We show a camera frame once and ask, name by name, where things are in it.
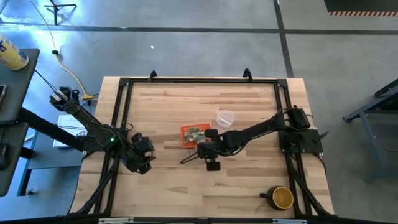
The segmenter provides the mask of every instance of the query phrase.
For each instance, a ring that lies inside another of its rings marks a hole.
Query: metal stand
[[[378,172],[370,175],[369,177],[365,178],[365,181],[372,181],[375,179],[386,178],[386,177],[396,177],[398,176],[398,172],[394,170],[390,170],[381,155],[381,152],[378,149],[376,144],[375,135],[371,129],[371,126],[368,121],[368,114],[378,113],[378,114],[388,114],[388,113],[398,113],[397,111],[397,97],[398,97],[398,80],[393,81],[392,83],[388,84],[384,88],[380,89],[379,91],[375,92],[374,94],[375,99],[369,103],[366,103],[364,106],[358,108],[357,110],[353,111],[349,115],[343,117],[343,120],[346,123],[352,122],[352,120],[356,118],[360,118],[363,128],[366,133],[366,137],[368,137],[372,153],[374,157],[377,159],[378,164]]]
[[[57,26],[58,25],[58,19],[57,19],[57,14],[58,11],[61,10],[63,7],[67,7],[67,6],[74,6],[77,7],[76,4],[55,4],[52,0],[50,0],[50,2],[52,3],[52,6],[49,5],[45,5],[44,7],[52,7],[54,9],[54,24]]]

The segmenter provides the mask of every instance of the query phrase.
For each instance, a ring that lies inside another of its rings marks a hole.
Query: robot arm
[[[289,117],[291,126],[285,125],[285,114]],[[184,164],[193,159],[200,158],[205,160],[208,171],[218,171],[220,170],[220,162],[216,162],[215,160],[218,156],[234,156],[253,139],[274,131],[298,132],[306,130],[309,127],[310,123],[304,110],[294,106],[293,108],[281,110],[272,118],[242,131],[234,130],[218,134],[216,129],[209,129],[205,131],[205,136],[211,138],[211,141],[199,143],[197,156],[195,158],[188,157],[180,163]]]
[[[113,159],[119,159],[131,172],[145,174],[151,169],[153,157],[152,141],[137,133],[130,143],[125,130],[102,124],[79,104],[78,91],[60,87],[52,96],[50,103],[60,111],[76,118],[88,131],[88,137],[80,138],[85,151],[106,151]]]

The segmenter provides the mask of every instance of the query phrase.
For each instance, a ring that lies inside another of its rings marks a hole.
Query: mug handle
[[[260,197],[262,197],[262,198],[272,198],[272,196],[270,194],[267,194],[267,193],[260,193]]]

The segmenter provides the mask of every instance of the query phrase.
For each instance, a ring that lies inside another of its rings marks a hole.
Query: mug
[[[282,186],[273,186],[267,193],[260,193],[260,197],[265,198],[273,209],[286,210],[293,205],[292,192]]]

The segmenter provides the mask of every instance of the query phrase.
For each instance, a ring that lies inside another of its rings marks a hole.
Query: yellow cable
[[[35,7],[36,11],[40,14],[40,16],[42,17],[43,21],[45,22],[45,25],[47,26],[47,29],[49,30],[50,35],[51,35],[52,45],[54,46],[54,50],[56,50],[57,48],[55,47],[54,37],[53,37],[53,35],[52,35],[52,33],[51,33],[51,30],[50,30],[49,25],[47,24],[47,21],[44,19],[43,15],[42,15],[42,14],[40,13],[40,11],[37,9],[36,5],[32,2],[32,0],[29,0],[29,1],[30,1],[30,3],[32,3],[32,5]],[[55,55],[55,59],[57,60],[58,64],[59,64],[65,71],[67,71],[73,78],[75,78],[76,81],[79,83],[79,85],[80,85],[80,87],[81,87],[81,90],[83,90],[83,97],[82,97],[82,100],[91,100],[91,99],[93,99],[94,96],[93,96],[93,95],[87,94],[87,92],[86,92],[86,90],[85,90],[83,84],[81,84],[79,78],[78,78],[75,74],[73,74],[73,72],[71,72],[67,67],[65,67],[64,65],[62,65],[62,63],[60,62],[60,60],[59,60],[59,58],[58,58],[58,56],[57,56],[58,54],[54,54],[54,55]]]

